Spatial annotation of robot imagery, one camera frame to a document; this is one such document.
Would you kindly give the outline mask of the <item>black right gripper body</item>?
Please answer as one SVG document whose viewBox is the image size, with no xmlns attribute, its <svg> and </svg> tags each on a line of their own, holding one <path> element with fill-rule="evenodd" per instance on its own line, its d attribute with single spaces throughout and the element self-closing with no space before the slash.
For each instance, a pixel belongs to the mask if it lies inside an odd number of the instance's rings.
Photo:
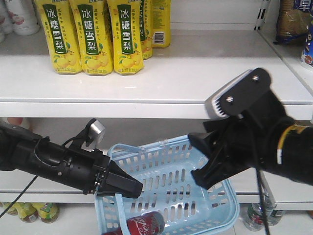
<svg viewBox="0 0 313 235">
<path fill-rule="evenodd" d="M 251 107 L 236 116 L 204 122 L 207 133 L 226 133 L 226 156 L 251 156 L 252 167 L 266 166 L 283 130 L 294 124 L 276 95 L 266 92 Z"/>
</svg>

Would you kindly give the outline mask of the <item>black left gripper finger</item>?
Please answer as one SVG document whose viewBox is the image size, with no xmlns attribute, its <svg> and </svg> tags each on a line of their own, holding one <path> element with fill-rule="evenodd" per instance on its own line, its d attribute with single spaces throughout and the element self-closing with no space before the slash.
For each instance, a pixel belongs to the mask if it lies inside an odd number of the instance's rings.
<svg viewBox="0 0 313 235">
<path fill-rule="evenodd" d="M 97 188 L 99 196 L 113 196 L 116 193 L 126 198 L 138 198 L 143 184 L 124 172 L 118 166 L 109 167 Z"/>
</svg>

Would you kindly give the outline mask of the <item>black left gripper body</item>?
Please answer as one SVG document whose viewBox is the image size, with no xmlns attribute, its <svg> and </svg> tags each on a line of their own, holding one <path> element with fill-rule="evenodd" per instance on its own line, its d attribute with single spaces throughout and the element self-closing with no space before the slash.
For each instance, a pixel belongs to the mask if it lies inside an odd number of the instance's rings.
<svg viewBox="0 0 313 235">
<path fill-rule="evenodd" d="M 83 149 L 68 149 L 56 171 L 56 181 L 79 189 L 87 195 L 95 193 L 104 181 L 113 161 L 99 149 L 92 152 Z"/>
</svg>

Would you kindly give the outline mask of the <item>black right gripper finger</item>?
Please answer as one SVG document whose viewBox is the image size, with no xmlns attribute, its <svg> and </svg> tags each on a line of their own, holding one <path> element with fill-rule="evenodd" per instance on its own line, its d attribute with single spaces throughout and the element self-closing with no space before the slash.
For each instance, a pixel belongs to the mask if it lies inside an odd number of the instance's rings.
<svg viewBox="0 0 313 235">
<path fill-rule="evenodd" d="M 226 156 L 211 158 L 202 168 L 191 171 L 195 183 L 210 189 L 215 184 L 252 167 L 251 156 Z"/>
<path fill-rule="evenodd" d="M 221 162 L 225 159 L 226 133 L 189 133 L 188 138 L 190 144 L 203 153 L 209 162 Z"/>
</svg>

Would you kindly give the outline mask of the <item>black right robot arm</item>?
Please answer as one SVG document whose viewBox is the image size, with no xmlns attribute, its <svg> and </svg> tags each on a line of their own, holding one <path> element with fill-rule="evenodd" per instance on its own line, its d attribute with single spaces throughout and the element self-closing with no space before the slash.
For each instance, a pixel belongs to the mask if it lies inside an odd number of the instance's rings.
<svg viewBox="0 0 313 235">
<path fill-rule="evenodd" d="M 313 183 L 313 129 L 296 124 L 273 92 L 240 116 L 206 121 L 204 127 L 205 133 L 188 135 L 191 145 L 208 158 L 191 172 L 197 185 L 208 189 L 249 168 Z"/>
</svg>

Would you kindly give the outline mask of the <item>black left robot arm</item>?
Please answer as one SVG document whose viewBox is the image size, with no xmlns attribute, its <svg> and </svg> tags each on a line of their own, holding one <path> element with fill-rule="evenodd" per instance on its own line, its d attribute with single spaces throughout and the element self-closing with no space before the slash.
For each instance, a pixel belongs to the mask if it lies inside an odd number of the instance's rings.
<svg viewBox="0 0 313 235">
<path fill-rule="evenodd" d="M 143 184 L 123 171 L 99 149 L 82 149 L 100 139 L 91 119 L 75 137 L 62 145 L 52 143 L 20 126 L 0 126 L 0 169 L 15 169 L 78 189 L 83 194 L 114 195 L 138 198 Z"/>
</svg>

